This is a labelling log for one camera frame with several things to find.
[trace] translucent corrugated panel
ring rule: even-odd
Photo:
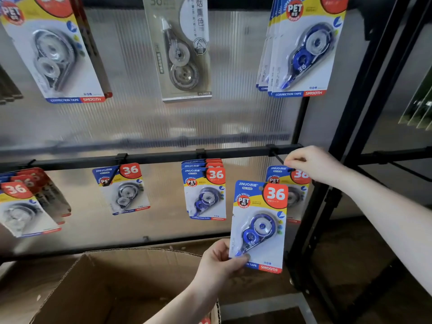
[[[0,28],[0,63],[24,94],[23,100],[1,107],[1,154],[10,148],[75,146],[68,153],[51,149],[51,153],[46,150],[26,152],[25,155],[20,153],[21,156],[8,155],[7,159],[71,158],[290,142],[287,136],[293,132],[301,99],[274,99],[255,88],[267,12],[210,12],[213,98],[169,104],[161,101],[145,12],[108,9],[86,12],[114,93],[105,103],[47,103]],[[273,134],[272,138],[268,138],[269,133]],[[234,134],[249,134],[253,138],[247,143],[233,142]],[[198,138],[196,145],[184,147],[181,143],[171,143],[167,147],[167,141],[182,136]],[[200,140],[209,136],[221,137],[219,143],[206,145]],[[128,143],[132,140],[152,141],[152,148],[138,148],[139,143],[135,143],[132,149]],[[79,148],[83,145],[88,146],[85,152]],[[225,160],[226,222],[188,218],[179,163],[142,165],[151,208],[119,216],[110,214],[91,169],[52,172],[50,175],[66,195],[73,215],[67,218],[61,232],[40,237],[16,240],[0,228],[0,254],[229,231],[235,181],[262,180],[270,161],[267,157]]]

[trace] open cardboard box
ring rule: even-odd
[[[199,262],[165,249],[97,251],[81,255],[60,280],[53,272],[64,260],[18,266],[0,285],[0,323],[142,324],[187,287]],[[210,320],[220,324],[218,303]]]

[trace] person's left hand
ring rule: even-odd
[[[242,268],[249,260],[249,255],[228,259],[230,239],[216,241],[202,255],[197,274],[191,286],[199,289],[203,295],[214,299],[228,277]]]

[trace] person's right hand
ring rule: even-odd
[[[335,186],[343,173],[348,170],[330,153],[317,146],[307,146],[292,151],[284,165],[304,171],[312,179]]]

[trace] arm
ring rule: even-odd
[[[206,250],[192,283],[145,324],[198,324],[228,277],[249,260],[248,255],[228,259],[229,244],[230,239],[222,239]]]
[[[432,295],[432,211],[343,166],[315,146],[291,152],[285,165],[351,197],[405,267]]]

